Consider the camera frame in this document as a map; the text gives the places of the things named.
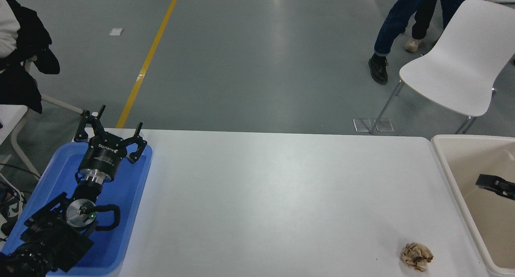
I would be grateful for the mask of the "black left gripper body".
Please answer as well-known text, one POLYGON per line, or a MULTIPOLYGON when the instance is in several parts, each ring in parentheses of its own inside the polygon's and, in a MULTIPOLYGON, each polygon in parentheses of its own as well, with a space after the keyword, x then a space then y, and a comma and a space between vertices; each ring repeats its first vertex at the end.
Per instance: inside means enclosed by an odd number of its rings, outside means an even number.
POLYGON ((89 170, 98 170, 106 175, 115 175, 122 159, 127 156, 128 146, 127 141, 111 133, 94 136, 89 141, 78 172, 85 175, 89 170))

